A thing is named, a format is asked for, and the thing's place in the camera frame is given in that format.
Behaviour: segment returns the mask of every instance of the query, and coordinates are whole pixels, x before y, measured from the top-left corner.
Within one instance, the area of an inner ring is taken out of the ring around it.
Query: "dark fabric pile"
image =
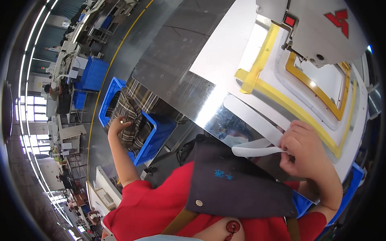
[[[124,116],[125,122],[132,122],[129,127],[119,134],[119,139],[125,149],[133,152],[135,157],[153,128],[153,125],[143,117],[142,111],[147,114],[167,116],[178,124],[183,122],[182,118],[184,116],[180,112],[133,78],[128,80],[126,86],[121,89],[116,104],[113,100],[110,102],[109,107],[115,107],[112,111],[110,110],[110,121],[105,126],[105,132],[108,133],[111,122],[118,116]]]

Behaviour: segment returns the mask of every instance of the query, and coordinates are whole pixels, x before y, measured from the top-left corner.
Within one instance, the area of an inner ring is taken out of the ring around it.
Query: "worker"
[[[53,89],[51,88],[51,84],[46,84],[44,91],[49,94],[53,100],[57,100],[58,96],[62,94],[62,85],[60,84],[59,87]]]
[[[160,235],[188,205],[187,200],[192,192],[190,187],[193,185],[191,178],[192,175],[195,175],[193,168],[199,162],[196,159],[177,168],[161,186],[152,189],[149,182],[140,179],[133,162],[121,146],[118,134],[131,124],[130,122],[124,123],[123,120],[123,116],[115,118],[108,131],[108,141],[115,167],[123,185],[122,201],[118,208],[109,212],[103,220],[104,225],[117,240],[293,240],[287,231],[283,216],[237,218],[200,213],[174,234],[175,236]],[[307,179],[307,181],[288,185],[309,199],[319,196],[320,202],[297,219],[300,240],[314,240],[337,213],[342,201],[342,184],[332,161],[325,154],[318,134],[310,125],[299,120],[293,121],[290,128],[281,137],[279,147],[286,151],[281,153],[280,167],[290,176]],[[290,161],[288,153],[295,157],[295,162]],[[218,180],[229,183],[228,189],[225,186],[227,197],[237,198],[232,196],[235,189],[230,188],[231,184],[226,178]],[[215,194],[220,188],[221,185],[217,185],[213,193]],[[270,195],[269,191],[268,194],[263,194],[261,199],[269,199]],[[250,202],[254,209],[261,211],[274,206],[271,203],[259,206],[258,204],[261,203],[259,198]],[[205,203],[200,200],[197,200],[196,204],[205,207]],[[237,209],[242,208],[237,203],[234,206],[237,206]],[[239,230],[230,233],[229,223],[238,223]]]

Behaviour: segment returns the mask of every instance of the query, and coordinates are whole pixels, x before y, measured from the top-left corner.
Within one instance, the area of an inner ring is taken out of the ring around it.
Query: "white sewing machine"
[[[276,126],[310,124],[343,181],[367,121],[366,74],[352,64],[367,47],[343,0],[236,0],[190,71],[268,144]]]

